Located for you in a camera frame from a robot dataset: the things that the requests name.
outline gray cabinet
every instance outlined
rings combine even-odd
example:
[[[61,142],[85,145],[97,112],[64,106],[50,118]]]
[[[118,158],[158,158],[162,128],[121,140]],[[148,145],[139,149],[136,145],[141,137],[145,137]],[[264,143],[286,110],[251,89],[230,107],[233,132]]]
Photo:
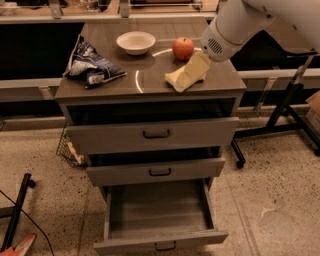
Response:
[[[97,50],[128,73],[91,90],[64,78],[56,94],[67,134],[85,156],[88,177],[106,201],[104,240],[94,245],[99,255],[222,243],[228,236],[216,226],[209,189],[223,169],[222,146],[232,141],[245,86],[226,61],[213,63],[205,81],[177,93],[164,73],[185,63],[174,59],[167,43],[186,25],[190,37],[199,38],[206,22],[179,18],[158,26],[160,22],[86,24],[83,36],[103,46]],[[142,70],[133,68],[132,56],[119,54],[112,37],[133,28],[153,33],[159,42],[139,57],[140,63],[154,58]]]

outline cable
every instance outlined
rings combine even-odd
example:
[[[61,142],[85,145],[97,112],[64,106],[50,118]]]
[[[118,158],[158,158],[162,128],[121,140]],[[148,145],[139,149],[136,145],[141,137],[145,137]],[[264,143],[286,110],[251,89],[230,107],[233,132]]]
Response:
[[[11,203],[13,203],[15,206],[17,206],[17,204],[10,198],[8,197],[1,189],[0,189],[0,193],[2,195],[4,195],[4,197],[6,197]],[[43,236],[46,238],[47,242],[48,242],[48,245],[50,247],[50,251],[51,251],[51,254],[52,256],[54,256],[54,252],[53,252],[53,249],[52,249],[52,246],[51,246],[51,243],[50,243],[50,240],[49,238],[47,237],[47,235],[44,233],[44,231],[39,227],[39,225],[24,211],[22,210],[22,208],[20,209],[27,217],[28,219],[40,230],[40,232],[43,234]]]

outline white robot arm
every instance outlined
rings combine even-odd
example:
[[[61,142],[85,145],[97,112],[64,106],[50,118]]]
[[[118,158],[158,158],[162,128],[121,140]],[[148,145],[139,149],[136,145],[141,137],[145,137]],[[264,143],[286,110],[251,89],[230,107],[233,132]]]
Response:
[[[225,61],[278,18],[320,53],[319,0],[228,0],[202,34],[201,44],[213,61]]]

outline terrazzo floor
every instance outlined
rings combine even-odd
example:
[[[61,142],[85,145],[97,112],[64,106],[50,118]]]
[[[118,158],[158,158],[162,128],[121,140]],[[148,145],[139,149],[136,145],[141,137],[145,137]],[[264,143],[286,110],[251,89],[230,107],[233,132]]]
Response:
[[[243,127],[265,118],[242,119]],[[0,189],[17,197],[24,173],[36,187],[23,206],[48,236],[56,256],[97,255],[103,239],[105,203],[83,170],[56,155],[61,128],[0,132]],[[320,255],[320,158],[302,133],[239,139],[247,158],[235,166],[231,147],[226,164],[210,190],[219,229],[229,232],[221,245],[147,252],[132,256],[318,256]],[[11,203],[0,195],[0,206]],[[8,224],[0,219],[0,242]],[[37,234],[31,254],[52,255],[40,231],[21,215],[13,245]]]

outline red apple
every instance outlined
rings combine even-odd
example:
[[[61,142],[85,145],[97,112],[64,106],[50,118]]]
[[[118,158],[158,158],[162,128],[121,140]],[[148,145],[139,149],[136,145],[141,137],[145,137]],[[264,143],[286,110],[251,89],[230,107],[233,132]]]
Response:
[[[179,37],[173,42],[172,52],[179,60],[188,60],[192,56],[193,51],[193,41],[188,37]]]

